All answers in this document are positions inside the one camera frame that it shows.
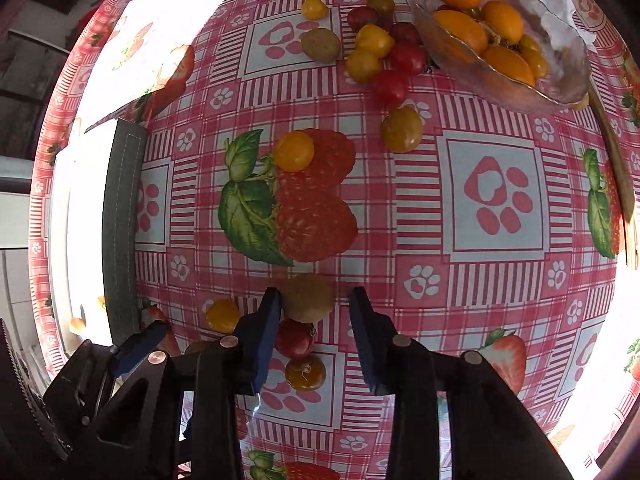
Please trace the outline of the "orange cherry tomato with stem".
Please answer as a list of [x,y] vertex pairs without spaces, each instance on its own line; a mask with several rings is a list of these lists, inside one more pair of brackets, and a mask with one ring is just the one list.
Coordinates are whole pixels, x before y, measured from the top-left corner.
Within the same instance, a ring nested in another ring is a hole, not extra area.
[[288,384],[297,391],[318,390],[326,381],[326,367],[315,354],[289,360],[284,374]]

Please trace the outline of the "brown longan fruit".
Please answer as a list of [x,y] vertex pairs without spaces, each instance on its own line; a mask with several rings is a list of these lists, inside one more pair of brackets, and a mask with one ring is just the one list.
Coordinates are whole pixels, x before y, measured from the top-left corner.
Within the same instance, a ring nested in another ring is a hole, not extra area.
[[282,288],[283,310],[295,322],[314,324],[334,308],[334,296],[328,282],[316,274],[298,274]]

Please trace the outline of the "yellow cherry tomato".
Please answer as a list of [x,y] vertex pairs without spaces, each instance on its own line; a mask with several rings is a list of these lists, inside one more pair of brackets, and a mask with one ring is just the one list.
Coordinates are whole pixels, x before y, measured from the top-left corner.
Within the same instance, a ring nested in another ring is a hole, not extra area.
[[300,12],[307,20],[318,21],[329,14],[329,8],[322,0],[304,0]]
[[287,172],[302,171],[314,158],[314,141],[302,130],[290,131],[277,142],[272,156],[278,168]]

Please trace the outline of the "olive green cherry tomato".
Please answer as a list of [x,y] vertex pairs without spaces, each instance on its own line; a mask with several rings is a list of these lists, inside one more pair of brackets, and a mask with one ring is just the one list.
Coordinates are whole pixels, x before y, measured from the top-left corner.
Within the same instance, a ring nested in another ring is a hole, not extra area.
[[385,147],[393,153],[414,150],[423,138],[423,125],[416,110],[410,106],[393,110],[382,121],[381,138]]

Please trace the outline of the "grey shallow cardboard tray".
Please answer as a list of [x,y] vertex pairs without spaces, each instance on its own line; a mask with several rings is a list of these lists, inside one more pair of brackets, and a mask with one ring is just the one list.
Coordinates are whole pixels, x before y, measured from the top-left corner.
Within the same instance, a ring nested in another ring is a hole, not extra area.
[[67,354],[140,330],[134,231],[145,128],[111,119],[56,156],[47,228],[54,318]]

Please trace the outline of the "red strawberry pattern tablecloth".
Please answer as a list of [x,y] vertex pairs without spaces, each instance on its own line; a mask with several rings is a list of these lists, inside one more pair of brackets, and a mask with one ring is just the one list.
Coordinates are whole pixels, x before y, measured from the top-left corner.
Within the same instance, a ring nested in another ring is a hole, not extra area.
[[[639,411],[639,269],[628,268],[620,199],[589,96],[527,114],[439,68],[409,0],[103,0],[80,33],[43,119],[29,204],[32,306],[46,370],[65,353],[49,283],[56,156],[121,119],[145,128],[134,270],[140,328],[168,325],[163,356],[233,334],[268,287],[316,274],[333,311],[309,354],[314,391],[274,349],[233,414],[247,479],[381,479],[396,394],[363,381],[349,296],[363,287],[401,341],[489,362],[576,479],[594,479]],[[639,248],[639,69],[596,0],[544,0],[580,32],[590,79],[620,142]],[[312,60],[300,35],[342,50]],[[389,151],[375,103],[382,70],[408,79],[422,142]],[[299,172],[272,151],[314,141]]]

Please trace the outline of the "red cherry tomato cluster front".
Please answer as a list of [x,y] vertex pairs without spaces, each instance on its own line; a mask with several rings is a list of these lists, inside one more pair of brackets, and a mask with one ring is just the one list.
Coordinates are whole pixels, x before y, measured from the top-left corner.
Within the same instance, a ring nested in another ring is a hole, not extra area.
[[397,108],[407,99],[408,79],[398,70],[382,70],[372,79],[370,90],[376,104]]

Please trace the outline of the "brown longan near cluster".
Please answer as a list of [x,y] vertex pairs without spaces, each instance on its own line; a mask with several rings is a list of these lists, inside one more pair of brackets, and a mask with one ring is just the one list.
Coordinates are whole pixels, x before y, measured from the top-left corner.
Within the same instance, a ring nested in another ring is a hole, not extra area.
[[316,28],[300,35],[303,52],[312,60],[332,63],[341,53],[342,44],[332,30]]

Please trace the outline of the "orange kumquat front in bowl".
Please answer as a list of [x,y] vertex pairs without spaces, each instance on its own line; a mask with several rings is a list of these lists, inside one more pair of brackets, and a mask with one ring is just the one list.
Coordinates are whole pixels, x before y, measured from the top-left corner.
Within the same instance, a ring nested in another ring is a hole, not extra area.
[[483,60],[499,73],[513,80],[535,85],[535,76],[528,63],[515,51],[503,46],[489,46],[482,55]]

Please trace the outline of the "orange kumquat left in bowl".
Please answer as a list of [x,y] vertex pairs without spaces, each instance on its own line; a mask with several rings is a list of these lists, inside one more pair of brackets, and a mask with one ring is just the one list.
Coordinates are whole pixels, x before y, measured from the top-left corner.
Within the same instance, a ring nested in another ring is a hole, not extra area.
[[433,18],[451,36],[464,42],[477,55],[482,55],[488,48],[488,37],[484,28],[468,14],[444,9],[435,11]]

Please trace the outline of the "clear glass fruit bowl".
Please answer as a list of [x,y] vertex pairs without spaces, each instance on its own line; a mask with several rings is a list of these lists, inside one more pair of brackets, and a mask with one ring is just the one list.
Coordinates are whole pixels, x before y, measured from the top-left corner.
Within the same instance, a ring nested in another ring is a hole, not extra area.
[[[435,64],[458,84],[487,101],[527,114],[547,114],[575,107],[587,99],[590,65],[580,32],[552,11],[544,0],[501,0],[514,6],[524,21],[518,44],[506,44],[480,17],[482,0],[473,9],[457,9],[440,0],[409,0],[414,24]],[[509,48],[528,63],[535,85],[513,80],[486,63],[458,38],[442,28],[433,13],[456,10],[480,23],[488,47]]]

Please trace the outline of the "orange kumquat right in bowl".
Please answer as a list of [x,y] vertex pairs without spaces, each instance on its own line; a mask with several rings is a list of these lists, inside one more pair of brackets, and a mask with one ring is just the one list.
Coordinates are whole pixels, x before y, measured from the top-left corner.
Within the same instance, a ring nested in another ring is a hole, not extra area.
[[506,44],[518,44],[524,35],[523,18],[509,3],[487,1],[480,9],[480,17]]

